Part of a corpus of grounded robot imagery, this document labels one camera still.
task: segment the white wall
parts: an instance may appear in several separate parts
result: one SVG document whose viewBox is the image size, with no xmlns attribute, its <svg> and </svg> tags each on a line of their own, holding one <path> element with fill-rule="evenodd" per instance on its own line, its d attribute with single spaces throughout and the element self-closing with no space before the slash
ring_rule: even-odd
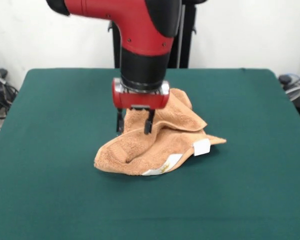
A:
<svg viewBox="0 0 300 240">
<path fill-rule="evenodd" d="M 66 17 L 46 0 L 0 0 L 0 67 L 17 88 L 32 68 L 114 66 L 108 22 Z M 208 0 L 198 6 L 191 68 L 300 75 L 300 0 Z"/>
</svg>

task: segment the towel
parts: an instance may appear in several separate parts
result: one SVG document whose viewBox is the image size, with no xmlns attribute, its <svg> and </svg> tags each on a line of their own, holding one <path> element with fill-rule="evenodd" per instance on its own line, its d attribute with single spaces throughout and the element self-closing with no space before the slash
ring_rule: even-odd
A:
<svg viewBox="0 0 300 240">
<path fill-rule="evenodd" d="M 166 107 L 155 111 L 152 133 L 145 135 L 148 114 L 127 109 L 124 132 L 98 150 L 94 167 L 132 176 L 161 175 L 176 170 L 192 155 L 209 154 L 212 145 L 227 142 L 205 133 L 207 123 L 181 89 L 170 90 Z"/>
</svg>

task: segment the crumpled towel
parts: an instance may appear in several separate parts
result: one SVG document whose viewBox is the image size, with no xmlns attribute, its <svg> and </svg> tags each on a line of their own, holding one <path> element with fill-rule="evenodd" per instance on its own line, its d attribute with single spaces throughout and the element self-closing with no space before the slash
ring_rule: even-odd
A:
<svg viewBox="0 0 300 240">
<path fill-rule="evenodd" d="M 179 168 L 192 155 L 208 153 L 211 145 L 226 143 L 204 132 L 207 123 L 192 111 L 187 94 L 180 89 L 170 90 L 166 107 L 155 111 L 152 133 L 145 135 L 148 114 L 127 109 L 124 132 L 98 150 L 94 159 L 97 169 L 134 176 L 160 175 Z"/>
</svg>

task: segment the black cylinder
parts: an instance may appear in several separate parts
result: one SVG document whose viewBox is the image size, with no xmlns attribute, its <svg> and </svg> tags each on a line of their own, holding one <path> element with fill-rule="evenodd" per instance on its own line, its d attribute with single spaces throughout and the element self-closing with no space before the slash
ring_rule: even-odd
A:
<svg viewBox="0 0 300 240">
<path fill-rule="evenodd" d="M 46 0 L 46 2 L 56 13 L 66 16 L 70 15 L 64 0 Z"/>
<path fill-rule="evenodd" d="M 170 53 L 159 56 L 138 55 L 121 48 L 121 79 L 128 89 L 148 93 L 158 90 L 165 78 Z"/>
</svg>

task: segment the green table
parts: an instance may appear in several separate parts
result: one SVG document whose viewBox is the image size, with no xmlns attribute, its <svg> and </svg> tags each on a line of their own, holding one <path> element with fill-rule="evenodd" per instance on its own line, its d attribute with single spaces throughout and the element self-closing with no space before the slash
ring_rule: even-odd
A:
<svg viewBox="0 0 300 240">
<path fill-rule="evenodd" d="M 0 133 L 0 240 L 300 240 L 300 117 L 264 69 L 174 69 L 209 134 L 160 176 L 94 168 L 114 69 L 34 69 Z"/>
</svg>

